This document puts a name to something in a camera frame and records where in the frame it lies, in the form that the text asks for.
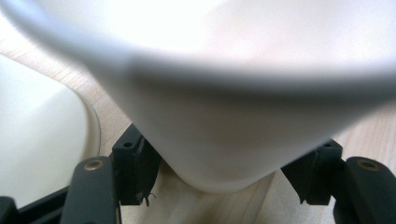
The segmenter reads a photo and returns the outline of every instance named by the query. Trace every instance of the wooden table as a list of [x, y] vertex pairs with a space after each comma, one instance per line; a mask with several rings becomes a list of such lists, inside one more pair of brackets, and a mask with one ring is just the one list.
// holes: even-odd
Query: wooden table
[[[22, 35], [1, 12], [0, 53], [85, 97], [101, 122], [101, 155], [110, 153], [131, 121], [84, 66]], [[333, 138], [344, 147], [344, 158], [371, 158], [396, 173], [396, 104], [385, 105]], [[265, 195], [263, 189], [267, 187], [269, 193]], [[334, 223], [333, 201], [330, 206], [299, 205], [281, 172], [274, 174], [272, 182], [262, 180], [235, 194], [212, 195], [187, 186], [163, 163], [152, 192], [156, 198], [150, 197], [150, 207], [122, 208], [124, 223]]]

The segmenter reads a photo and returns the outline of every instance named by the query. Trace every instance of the screw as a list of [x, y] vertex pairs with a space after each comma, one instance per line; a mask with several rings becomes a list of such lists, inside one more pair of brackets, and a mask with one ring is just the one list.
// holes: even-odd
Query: screw
[[369, 170], [369, 171], [379, 171], [379, 166], [371, 161], [359, 160], [359, 167]]
[[87, 171], [92, 171], [92, 170], [97, 170], [101, 168], [104, 165], [102, 161], [95, 160], [95, 161], [89, 161], [85, 163], [84, 169]]

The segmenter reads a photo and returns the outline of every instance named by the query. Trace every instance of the white curved object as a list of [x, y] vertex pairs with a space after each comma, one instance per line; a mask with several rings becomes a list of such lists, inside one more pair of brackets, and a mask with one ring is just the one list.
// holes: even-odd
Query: white curved object
[[74, 91], [0, 56], [0, 195], [23, 207], [70, 184], [97, 156], [99, 120]]
[[394, 1], [15, 1], [176, 173], [242, 189], [396, 93]]

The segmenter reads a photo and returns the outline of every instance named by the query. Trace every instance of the white ceramic bowl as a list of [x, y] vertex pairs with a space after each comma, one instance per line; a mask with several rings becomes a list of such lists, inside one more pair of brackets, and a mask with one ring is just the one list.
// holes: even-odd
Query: white ceramic bowl
[[270, 174], [391, 100], [394, 1], [16, 1], [85, 63], [176, 173], [208, 192]]

